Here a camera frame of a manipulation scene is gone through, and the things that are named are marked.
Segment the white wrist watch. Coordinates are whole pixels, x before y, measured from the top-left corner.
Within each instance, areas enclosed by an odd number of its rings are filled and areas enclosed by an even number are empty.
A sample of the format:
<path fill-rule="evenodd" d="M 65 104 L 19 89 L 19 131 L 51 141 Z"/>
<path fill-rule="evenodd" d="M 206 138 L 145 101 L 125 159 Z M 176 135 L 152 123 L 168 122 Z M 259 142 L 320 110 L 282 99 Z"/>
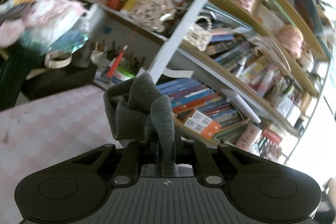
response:
<path fill-rule="evenodd" d="M 45 56 L 45 67 L 48 69 L 60 69 L 69 65 L 72 61 L 70 53 L 50 51 Z"/>

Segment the white green lidded jar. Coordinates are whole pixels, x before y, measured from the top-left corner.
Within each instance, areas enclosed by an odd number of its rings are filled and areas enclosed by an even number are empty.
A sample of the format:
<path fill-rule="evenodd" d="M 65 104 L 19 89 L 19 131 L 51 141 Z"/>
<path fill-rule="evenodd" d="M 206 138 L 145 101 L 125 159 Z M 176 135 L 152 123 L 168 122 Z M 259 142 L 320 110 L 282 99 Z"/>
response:
<path fill-rule="evenodd" d="M 134 74 L 128 72 L 123 67 L 118 66 L 114 75 L 112 76 L 112 83 L 117 84 L 129 79 L 133 79 L 135 77 Z"/>

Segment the grey fleece sweatshirt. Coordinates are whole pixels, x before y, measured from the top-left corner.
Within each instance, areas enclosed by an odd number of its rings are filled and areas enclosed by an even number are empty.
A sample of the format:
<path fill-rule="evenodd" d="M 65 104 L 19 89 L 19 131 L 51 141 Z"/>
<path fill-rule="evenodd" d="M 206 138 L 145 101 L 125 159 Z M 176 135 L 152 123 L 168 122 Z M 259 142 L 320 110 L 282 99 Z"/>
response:
<path fill-rule="evenodd" d="M 124 147 L 133 141 L 155 141 L 162 148 L 160 163 L 148 164 L 144 175 L 178 177 L 174 162 L 175 127 L 171 102 L 160 93 L 149 73 L 109 87 L 103 95 L 114 140 Z"/>

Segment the orange white box upper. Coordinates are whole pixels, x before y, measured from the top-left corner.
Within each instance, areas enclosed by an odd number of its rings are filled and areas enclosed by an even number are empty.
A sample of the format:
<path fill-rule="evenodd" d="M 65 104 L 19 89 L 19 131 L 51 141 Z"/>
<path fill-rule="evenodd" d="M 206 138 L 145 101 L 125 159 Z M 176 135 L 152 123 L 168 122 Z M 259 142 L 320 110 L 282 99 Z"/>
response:
<path fill-rule="evenodd" d="M 211 118 L 196 109 L 190 112 L 190 118 L 192 118 L 198 124 L 205 125 L 206 128 L 209 128 L 214 132 L 219 132 L 221 129 L 221 125 L 218 122 L 212 120 Z"/>

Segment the white quilted handbag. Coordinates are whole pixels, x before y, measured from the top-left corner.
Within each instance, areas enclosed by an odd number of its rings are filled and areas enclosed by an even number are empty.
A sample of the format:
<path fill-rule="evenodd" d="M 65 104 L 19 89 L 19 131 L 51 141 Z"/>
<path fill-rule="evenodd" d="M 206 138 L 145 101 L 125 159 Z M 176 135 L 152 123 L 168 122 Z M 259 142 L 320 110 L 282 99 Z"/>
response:
<path fill-rule="evenodd" d="M 200 20 L 206 21 L 206 28 L 202 28 L 198 24 Z M 200 15 L 190 26 L 189 31 L 184 37 L 184 40 L 190 43 L 192 46 L 195 46 L 201 52 L 204 52 L 213 36 L 211 33 L 212 26 L 213 25 L 209 17 Z"/>

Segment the orange white box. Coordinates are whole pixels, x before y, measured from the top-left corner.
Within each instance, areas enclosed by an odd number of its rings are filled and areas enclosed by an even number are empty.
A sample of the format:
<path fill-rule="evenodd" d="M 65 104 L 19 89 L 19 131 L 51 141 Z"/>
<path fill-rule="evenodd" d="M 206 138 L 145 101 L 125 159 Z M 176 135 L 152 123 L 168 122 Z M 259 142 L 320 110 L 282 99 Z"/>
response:
<path fill-rule="evenodd" d="M 221 129 L 221 125 L 218 122 L 212 120 L 211 118 L 196 109 L 190 112 L 190 118 L 192 118 L 198 124 L 205 125 L 206 128 L 209 128 L 214 132 L 219 132 Z"/>
<path fill-rule="evenodd" d="M 184 125 L 206 139 L 212 139 L 220 129 L 220 125 L 211 119 L 203 123 L 196 119 L 188 118 Z"/>

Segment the orange white box lower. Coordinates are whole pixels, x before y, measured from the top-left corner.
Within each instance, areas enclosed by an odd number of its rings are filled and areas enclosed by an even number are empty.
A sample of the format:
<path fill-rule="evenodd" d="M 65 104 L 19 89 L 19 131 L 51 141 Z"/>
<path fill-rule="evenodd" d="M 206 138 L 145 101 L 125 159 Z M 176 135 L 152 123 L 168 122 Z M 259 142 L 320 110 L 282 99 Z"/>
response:
<path fill-rule="evenodd" d="M 188 118 L 184 125 L 206 139 L 212 139 L 220 129 L 220 125 L 211 119 L 203 123 L 196 119 Z"/>

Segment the dark green cloth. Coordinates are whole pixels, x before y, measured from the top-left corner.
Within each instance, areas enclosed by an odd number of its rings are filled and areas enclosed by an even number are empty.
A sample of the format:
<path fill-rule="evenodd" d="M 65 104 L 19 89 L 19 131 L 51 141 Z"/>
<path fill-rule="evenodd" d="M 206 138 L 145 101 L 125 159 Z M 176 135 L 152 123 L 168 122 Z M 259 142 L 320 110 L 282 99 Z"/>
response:
<path fill-rule="evenodd" d="M 18 49 L 1 67 L 1 111 L 15 106 L 21 87 L 41 58 Z"/>

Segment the wooden white bookshelf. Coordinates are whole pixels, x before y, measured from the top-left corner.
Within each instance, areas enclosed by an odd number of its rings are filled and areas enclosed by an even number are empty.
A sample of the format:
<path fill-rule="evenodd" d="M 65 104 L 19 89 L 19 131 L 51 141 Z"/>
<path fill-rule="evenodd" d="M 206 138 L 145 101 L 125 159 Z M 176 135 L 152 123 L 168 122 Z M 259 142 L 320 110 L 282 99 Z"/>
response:
<path fill-rule="evenodd" d="M 219 8 L 228 14 L 238 18 L 240 23 L 248 24 L 248 27 L 236 28 L 236 33 L 241 36 L 241 44 L 250 44 L 259 52 L 263 53 L 266 58 L 276 65 L 280 70 L 285 69 L 285 64 L 289 64 L 291 70 L 288 71 L 290 77 L 295 76 L 295 70 L 298 69 L 298 62 L 294 61 L 290 53 L 282 46 L 276 38 L 267 34 L 258 22 L 246 12 L 241 6 L 232 0 L 191 0 L 191 7 L 187 12 L 187 18 L 182 20 L 182 31 L 179 31 L 172 38 L 165 40 L 163 46 L 153 57 L 153 61 L 147 70 L 154 81 L 159 80 L 166 67 L 171 64 L 174 56 L 183 55 L 195 63 L 199 69 L 210 73 L 213 77 L 223 82 L 224 85 L 252 104 L 256 113 L 261 114 L 268 120 L 271 120 L 277 127 L 284 128 L 288 121 L 277 111 L 276 107 L 262 98 L 251 87 L 235 77 L 228 69 L 221 66 L 219 62 L 207 56 L 205 52 L 200 51 L 197 47 L 191 45 L 185 40 L 187 31 L 191 28 L 195 18 L 205 7 Z"/>

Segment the pile of plush toys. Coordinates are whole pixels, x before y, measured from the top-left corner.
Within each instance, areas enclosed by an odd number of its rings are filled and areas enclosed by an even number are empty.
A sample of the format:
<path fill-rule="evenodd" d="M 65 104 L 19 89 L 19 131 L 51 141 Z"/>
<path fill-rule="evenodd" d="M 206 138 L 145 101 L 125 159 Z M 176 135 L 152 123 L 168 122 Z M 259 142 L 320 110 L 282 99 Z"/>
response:
<path fill-rule="evenodd" d="M 44 55 L 87 12 L 76 0 L 8 0 L 1 4 L 1 48 L 19 43 Z"/>

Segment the row of blue books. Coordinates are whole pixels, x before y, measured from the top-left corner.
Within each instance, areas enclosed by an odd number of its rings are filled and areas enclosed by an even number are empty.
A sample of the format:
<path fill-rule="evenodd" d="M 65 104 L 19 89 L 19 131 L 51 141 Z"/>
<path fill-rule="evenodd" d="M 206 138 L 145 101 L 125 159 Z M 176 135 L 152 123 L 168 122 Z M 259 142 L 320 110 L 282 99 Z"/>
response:
<path fill-rule="evenodd" d="M 186 113 L 223 99 L 210 85 L 194 78 L 181 78 L 157 85 L 162 95 L 168 96 L 174 114 Z"/>

